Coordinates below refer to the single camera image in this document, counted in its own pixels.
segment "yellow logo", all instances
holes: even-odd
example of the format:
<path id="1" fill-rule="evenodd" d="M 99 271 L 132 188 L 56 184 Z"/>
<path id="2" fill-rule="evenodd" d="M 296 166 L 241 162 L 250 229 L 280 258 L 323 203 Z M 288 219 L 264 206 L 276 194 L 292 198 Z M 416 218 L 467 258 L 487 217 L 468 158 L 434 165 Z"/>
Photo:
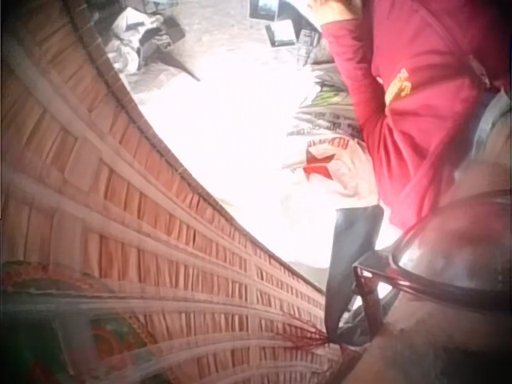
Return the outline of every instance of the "yellow logo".
<path id="1" fill-rule="evenodd" d="M 386 105 L 388 106 L 391 102 L 397 98 L 403 98 L 410 94 L 412 85 L 408 81 L 409 74 L 405 69 L 402 68 L 398 76 L 390 84 L 390 87 L 386 92 Z"/>

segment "hand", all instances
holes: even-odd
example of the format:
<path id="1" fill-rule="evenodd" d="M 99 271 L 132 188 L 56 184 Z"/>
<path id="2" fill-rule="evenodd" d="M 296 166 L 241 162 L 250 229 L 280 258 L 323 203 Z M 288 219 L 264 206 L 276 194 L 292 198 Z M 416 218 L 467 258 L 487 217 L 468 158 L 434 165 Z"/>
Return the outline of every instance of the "hand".
<path id="1" fill-rule="evenodd" d="M 328 22 L 360 18 L 362 0 L 309 0 L 308 7 L 316 22 L 323 26 Z"/>

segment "plastic bag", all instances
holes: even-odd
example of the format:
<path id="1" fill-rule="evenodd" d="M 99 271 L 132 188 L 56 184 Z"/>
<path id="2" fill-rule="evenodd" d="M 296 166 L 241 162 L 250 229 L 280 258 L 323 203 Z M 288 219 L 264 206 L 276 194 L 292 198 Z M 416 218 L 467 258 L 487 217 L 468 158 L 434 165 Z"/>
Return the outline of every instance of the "plastic bag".
<path id="1" fill-rule="evenodd" d="M 333 210 L 377 204 L 373 164 L 338 70 L 311 70 L 315 86 L 287 134 L 283 169 L 295 176 L 289 202 Z"/>

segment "woven bamboo basket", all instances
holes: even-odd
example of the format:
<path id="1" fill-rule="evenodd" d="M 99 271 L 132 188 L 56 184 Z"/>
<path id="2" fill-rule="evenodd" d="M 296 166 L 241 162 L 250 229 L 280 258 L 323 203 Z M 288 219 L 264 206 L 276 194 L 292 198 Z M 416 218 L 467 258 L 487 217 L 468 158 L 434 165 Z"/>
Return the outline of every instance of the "woven bamboo basket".
<path id="1" fill-rule="evenodd" d="M 323 292 L 237 224 L 160 140 L 84 0 L 29 2 L 2 40 L 6 329 L 26 336 L 13 348 L 36 351 L 35 339 L 49 351 L 23 361 L 13 352 L 14 374 L 320 382 L 339 349 L 281 336 L 323 328 Z"/>

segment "person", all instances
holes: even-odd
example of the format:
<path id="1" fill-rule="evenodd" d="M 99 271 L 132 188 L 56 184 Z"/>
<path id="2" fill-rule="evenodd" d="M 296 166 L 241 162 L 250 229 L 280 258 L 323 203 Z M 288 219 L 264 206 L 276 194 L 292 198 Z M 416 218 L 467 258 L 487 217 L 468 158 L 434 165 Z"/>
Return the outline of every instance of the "person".
<path id="1" fill-rule="evenodd" d="M 406 230 L 441 203 L 508 110 L 508 27 L 479 0 L 310 0 L 310 8 L 352 99 L 381 204 Z M 338 326 L 353 297 L 351 267 L 375 246 L 379 208 L 337 212 L 325 313 L 332 342 L 354 340 Z"/>

